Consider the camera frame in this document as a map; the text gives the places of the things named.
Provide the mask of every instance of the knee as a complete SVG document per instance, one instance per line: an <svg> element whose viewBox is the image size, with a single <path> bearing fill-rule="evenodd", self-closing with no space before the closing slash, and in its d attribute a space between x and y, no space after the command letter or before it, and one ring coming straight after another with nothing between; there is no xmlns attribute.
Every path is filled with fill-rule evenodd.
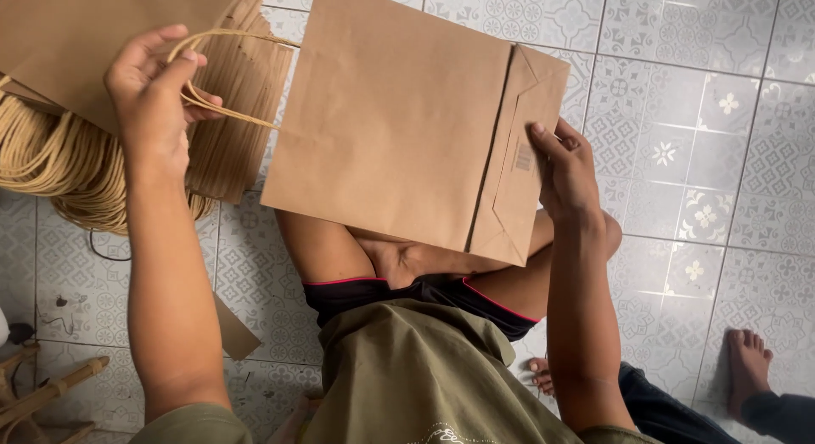
<svg viewBox="0 0 815 444"><path fill-rule="evenodd" d="M603 217L606 219L606 248L608 250L609 258L615 254L619 248L620 242L623 241L623 228L619 226L617 220L605 211Z"/></svg>

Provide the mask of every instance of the bare foot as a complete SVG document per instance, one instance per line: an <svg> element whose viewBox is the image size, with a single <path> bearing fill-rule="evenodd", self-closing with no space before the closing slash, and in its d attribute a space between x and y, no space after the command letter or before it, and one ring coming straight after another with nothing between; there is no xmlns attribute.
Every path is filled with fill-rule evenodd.
<svg viewBox="0 0 815 444"><path fill-rule="evenodd" d="M546 396L554 396L555 387L549 373L549 361L546 358L532 358L529 360L529 370L535 375L532 376L532 383L537 385L540 392Z"/></svg>
<svg viewBox="0 0 815 444"><path fill-rule="evenodd" d="M727 411L732 418L747 426L742 421L742 403L756 393L770 391L767 372L773 352L765 349L764 341L750 330L731 330L727 340L733 382Z"/></svg>
<svg viewBox="0 0 815 444"><path fill-rule="evenodd" d="M409 287L423 274L422 262L416 257L417 242L386 242L356 239L370 258L377 277L385 278L391 290Z"/></svg>

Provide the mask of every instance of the barcode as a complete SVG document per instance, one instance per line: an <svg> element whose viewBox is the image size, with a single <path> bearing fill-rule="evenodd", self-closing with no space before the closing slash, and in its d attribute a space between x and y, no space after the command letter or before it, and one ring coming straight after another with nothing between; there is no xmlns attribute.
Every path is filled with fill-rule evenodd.
<svg viewBox="0 0 815 444"><path fill-rule="evenodd" d="M517 156L515 157L515 168L529 171L529 169L532 166L533 158L534 154L532 153L532 147L527 145L526 143L521 143L517 147Z"/></svg>

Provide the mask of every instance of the fingernail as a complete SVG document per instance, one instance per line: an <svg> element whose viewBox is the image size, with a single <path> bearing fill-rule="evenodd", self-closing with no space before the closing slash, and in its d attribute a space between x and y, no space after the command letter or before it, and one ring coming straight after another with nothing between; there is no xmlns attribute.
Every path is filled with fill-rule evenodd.
<svg viewBox="0 0 815 444"><path fill-rule="evenodd" d="M191 49L184 49L181 52L181 57L187 59L188 61L194 61L194 62L198 61L198 54L196 54L196 52L191 50Z"/></svg>

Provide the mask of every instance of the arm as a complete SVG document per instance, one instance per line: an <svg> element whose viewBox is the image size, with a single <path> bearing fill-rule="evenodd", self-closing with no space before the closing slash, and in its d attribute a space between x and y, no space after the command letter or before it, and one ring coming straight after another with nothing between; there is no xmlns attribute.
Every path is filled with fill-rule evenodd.
<svg viewBox="0 0 815 444"><path fill-rule="evenodd" d="M128 329L146 423L198 402L230 408L212 288L184 193L186 128L214 115L185 109L179 95L206 60L187 51L162 70L152 55L186 33L174 25L139 35L105 75L125 156L133 251Z"/></svg>
<svg viewBox="0 0 815 444"><path fill-rule="evenodd" d="M606 223L585 137L562 118L533 127L548 157L541 201L554 221L547 341L563 422L576 433L597 425L635 429L617 383L620 344L606 278Z"/></svg>

